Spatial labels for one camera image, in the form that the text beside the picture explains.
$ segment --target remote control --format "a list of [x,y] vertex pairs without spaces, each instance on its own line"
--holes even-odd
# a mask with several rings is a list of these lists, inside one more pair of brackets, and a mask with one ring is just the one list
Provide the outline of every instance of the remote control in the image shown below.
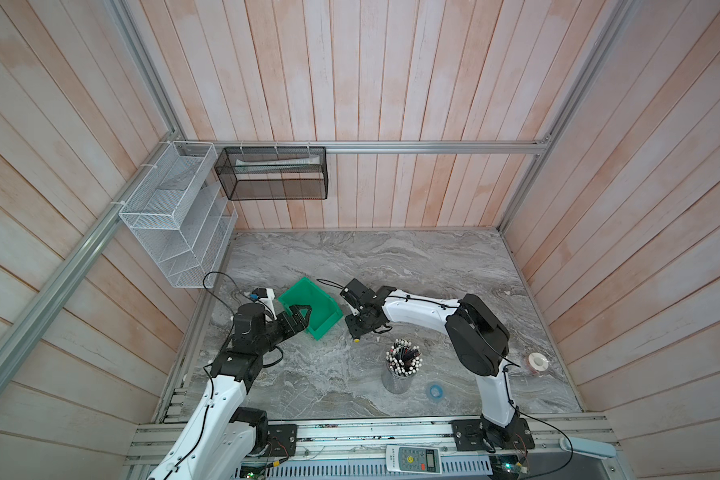
[[443,463],[436,448],[387,445],[387,470],[440,475]]

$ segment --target metal pen cup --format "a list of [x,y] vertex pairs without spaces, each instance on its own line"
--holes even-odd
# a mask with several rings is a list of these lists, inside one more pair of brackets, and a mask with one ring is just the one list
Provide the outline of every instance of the metal pen cup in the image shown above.
[[384,388],[389,390],[395,395],[405,393],[411,388],[413,377],[415,373],[409,376],[400,376],[392,371],[388,366],[384,366],[384,373],[382,374],[382,384]]

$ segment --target green plastic bin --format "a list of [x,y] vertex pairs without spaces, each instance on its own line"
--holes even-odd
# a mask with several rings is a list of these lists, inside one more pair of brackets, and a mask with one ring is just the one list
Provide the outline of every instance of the green plastic bin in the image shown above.
[[286,312],[290,312],[293,305],[312,307],[307,331],[315,337],[315,340],[320,340],[344,316],[334,299],[307,277],[296,282],[277,299],[286,308]]

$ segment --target wire mesh shelf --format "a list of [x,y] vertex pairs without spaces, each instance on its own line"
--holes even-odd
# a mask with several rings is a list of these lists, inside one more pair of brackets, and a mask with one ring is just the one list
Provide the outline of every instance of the wire mesh shelf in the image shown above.
[[216,174],[230,200],[328,198],[328,165],[322,147],[227,147]]
[[237,221],[237,212],[224,215],[227,199],[219,198],[221,183],[202,186],[215,158],[212,144],[169,144],[120,212],[175,287],[203,287],[205,275],[219,268]]
[[171,142],[125,202],[120,218],[131,228],[178,230],[215,158],[213,144]]

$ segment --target blue tape roll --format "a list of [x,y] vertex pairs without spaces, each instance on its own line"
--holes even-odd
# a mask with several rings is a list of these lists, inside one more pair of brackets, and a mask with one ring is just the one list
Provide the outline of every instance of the blue tape roll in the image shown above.
[[429,396],[429,399],[433,402],[440,402],[443,397],[445,397],[443,387],[441,387],[437,383],[430,383],[427,387],[427,396]]

